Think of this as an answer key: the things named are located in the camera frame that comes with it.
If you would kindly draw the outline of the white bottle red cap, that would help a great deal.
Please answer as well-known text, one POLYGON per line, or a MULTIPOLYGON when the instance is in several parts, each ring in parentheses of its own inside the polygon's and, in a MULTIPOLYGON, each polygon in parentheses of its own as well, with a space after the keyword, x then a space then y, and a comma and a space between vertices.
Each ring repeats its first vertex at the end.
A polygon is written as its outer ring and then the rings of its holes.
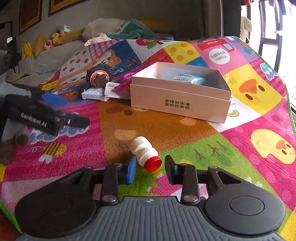
POLYGON ((136 156, 137 162, 140 166, 151 173, 160 168, 162 161, 155 148, 145 137, 136 137, 129 146, 129 149, 133 155, 136 156))

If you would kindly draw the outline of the white battery charger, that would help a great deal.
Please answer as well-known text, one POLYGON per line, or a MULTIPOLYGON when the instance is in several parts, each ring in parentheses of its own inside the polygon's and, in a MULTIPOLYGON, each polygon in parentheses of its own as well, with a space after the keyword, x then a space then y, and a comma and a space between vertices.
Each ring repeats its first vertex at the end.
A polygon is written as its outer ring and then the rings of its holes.
POLYGON ((82 99, 93 99, 106 102, 109 97, 105 95, 105 88, 90 88, 81 93, 82 99))

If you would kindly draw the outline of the white red card packet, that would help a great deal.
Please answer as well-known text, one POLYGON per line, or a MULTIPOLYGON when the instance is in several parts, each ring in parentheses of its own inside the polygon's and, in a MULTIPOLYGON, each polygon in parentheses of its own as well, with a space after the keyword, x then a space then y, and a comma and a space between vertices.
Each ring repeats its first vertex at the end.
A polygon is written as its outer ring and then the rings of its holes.
POLYGON ((107 82, 104 94, 109 98, 130 99, 129 87, 116 82, 107 82))

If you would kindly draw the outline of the black plush mouse toy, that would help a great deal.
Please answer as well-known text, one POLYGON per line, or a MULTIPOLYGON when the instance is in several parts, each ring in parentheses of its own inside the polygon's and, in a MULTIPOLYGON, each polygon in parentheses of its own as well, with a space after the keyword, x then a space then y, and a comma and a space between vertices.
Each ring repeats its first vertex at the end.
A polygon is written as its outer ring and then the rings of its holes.
POLYGON ((107 64, 98 64, 86 72, 86 81, 93 88, 104 88, 112 78, 113 69, 107 64))

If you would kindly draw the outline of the pink plastic toy strainer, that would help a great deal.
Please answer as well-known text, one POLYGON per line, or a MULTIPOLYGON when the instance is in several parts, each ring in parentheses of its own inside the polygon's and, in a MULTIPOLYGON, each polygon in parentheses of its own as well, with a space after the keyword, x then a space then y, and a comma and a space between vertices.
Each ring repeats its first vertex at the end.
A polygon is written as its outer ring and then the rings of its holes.
POLYGON ((135 74, 135 72, 127 73, 123 77, 123 81, 114 88, 114 92, 119 93, 120 91, 129 91, 130 90, 130 84, 132 82, 132 76, 135 74))

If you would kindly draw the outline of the yellow plush toys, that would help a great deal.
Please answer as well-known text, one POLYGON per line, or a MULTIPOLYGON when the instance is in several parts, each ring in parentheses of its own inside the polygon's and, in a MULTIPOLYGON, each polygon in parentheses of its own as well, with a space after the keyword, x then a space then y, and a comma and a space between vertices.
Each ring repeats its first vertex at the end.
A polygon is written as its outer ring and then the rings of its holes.
POLYGON ((30 56, 37 57, 42 51, 74 42, 82 39, 84 29, 71 30, 68 25, 64 25, 60 30, 56 30, 50 38, 40 34, 35 40, 34 47, 30 43, 24 43, 21 47, 21 57, 25 59, 30 56))

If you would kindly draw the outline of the pink white cloth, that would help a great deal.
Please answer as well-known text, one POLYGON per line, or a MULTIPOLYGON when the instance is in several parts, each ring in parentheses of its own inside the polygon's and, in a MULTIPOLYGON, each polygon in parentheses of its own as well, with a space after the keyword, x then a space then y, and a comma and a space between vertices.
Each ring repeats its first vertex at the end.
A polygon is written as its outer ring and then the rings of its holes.
POLYGON ((99 33, 98 36, 92 37, 88 39, 85 43, 84 46, 89 46, 95 43, 101 43, 101 42, 106 42, 106 41, 111 41, 112 39, 107 36, 105 33, 99 33))

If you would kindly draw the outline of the colourful cartoon play mat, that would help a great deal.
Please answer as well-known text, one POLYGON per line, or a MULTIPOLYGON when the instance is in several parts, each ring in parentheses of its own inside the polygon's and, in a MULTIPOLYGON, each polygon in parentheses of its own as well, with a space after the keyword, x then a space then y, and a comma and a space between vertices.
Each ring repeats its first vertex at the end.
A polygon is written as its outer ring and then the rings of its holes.
POLYGON ((102 169, 129 155, 130 142, 146 137, 164 158, 199 169, 219 166, 277 194, 286 216, 279 233, 295 240, 295 125, 287 89, 278 74, 236 37, 203 41, 111 40, 49 58, 54 73, 6 80, 38 86, 68 97, 65 111, 89 117, 87 128, 64 127, 57 136, 30 130, 32 142, 17 147, 10 165, 1 166, 1 210, 14 219, 16 203, 81 167, 102 169), (225 123, 211 123, 158 111, 133 108, 127 100, 79 99, 76 87, 86 69, 110 65, 124 80, 156 62, 219 70, 232 96, 225 123))

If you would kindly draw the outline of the pink cardboard box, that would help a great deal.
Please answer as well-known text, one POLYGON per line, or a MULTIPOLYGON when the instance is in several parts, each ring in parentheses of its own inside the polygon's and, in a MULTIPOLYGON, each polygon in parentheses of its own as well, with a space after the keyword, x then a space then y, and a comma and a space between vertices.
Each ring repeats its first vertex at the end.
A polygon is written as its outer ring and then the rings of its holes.
POLYGON ((215 123, 225 123, 231 90, 218 70, 157 62, 132 76, 130 100, 134 108, 171 113, 215 123), (180 74, 205 79, 202 85, 182 83, 180 74))

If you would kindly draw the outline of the beige cushion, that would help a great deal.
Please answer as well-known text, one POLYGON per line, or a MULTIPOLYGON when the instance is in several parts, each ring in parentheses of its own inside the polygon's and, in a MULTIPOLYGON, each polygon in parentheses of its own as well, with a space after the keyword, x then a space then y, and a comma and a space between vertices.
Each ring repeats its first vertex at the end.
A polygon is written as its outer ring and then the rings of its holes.
POLYGON ((125 20, 116 18, 98 18, 89 22, 81 34, 82 38, 88 40, 97 37, 99 33, 117 32, 125 23, 125 20))

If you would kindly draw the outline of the framed picture gold border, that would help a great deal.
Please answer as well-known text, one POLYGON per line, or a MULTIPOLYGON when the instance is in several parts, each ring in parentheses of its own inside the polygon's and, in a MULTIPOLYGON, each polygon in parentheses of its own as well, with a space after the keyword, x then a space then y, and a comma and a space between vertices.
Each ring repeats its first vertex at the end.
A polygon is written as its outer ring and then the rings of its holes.
POLYGON ((40 22, 42 19, 42 0, 21 0, 19 15, 19 34, 40 22))

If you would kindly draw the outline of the blue white tissue packet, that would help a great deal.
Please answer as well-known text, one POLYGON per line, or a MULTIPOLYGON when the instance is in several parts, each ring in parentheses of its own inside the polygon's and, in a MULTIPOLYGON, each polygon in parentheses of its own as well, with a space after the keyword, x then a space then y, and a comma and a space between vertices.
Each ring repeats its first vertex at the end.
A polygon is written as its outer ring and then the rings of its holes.
POLYGON ((171 80, 181 83, 190 83, 194 85, 202 85, 206 81, 206 79, 203 77, 189 74, 178 74, 174 76, 171 80))

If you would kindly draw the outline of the green blanket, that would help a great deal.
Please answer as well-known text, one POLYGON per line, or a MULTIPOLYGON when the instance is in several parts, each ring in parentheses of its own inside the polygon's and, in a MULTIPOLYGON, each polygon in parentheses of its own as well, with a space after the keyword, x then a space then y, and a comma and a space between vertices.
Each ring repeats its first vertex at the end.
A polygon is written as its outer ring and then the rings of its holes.
POLYGON ((140 21, 131 19, 125 22, 117 32, 107 32, 106 35, 111 39, 126 40, 126 39, 146 39, 146 40, 173 40, 174 37, 165 36, 161 37, 159 34, 154 33, 146 25, 140 21))

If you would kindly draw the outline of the yellow pillow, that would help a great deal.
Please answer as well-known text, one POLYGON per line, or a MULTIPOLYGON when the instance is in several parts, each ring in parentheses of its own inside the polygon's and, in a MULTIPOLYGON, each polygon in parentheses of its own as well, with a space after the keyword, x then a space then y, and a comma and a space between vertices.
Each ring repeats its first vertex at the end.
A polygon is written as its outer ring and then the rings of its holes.
POLYGON ((160 34, 176 34, 178 32, 177 25, 165 19, 140 19, 138 20, 155 33, 160 34))

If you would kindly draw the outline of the hanging beige cloth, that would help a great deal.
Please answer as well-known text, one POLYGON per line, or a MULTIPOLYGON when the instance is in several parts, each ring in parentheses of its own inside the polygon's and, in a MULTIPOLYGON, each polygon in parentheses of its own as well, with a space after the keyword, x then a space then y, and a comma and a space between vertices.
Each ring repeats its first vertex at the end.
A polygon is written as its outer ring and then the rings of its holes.
POLYGON ((251 20, 245 16, 240 18, 240 39, 249 41, 249 33, 252 32, 251 20))

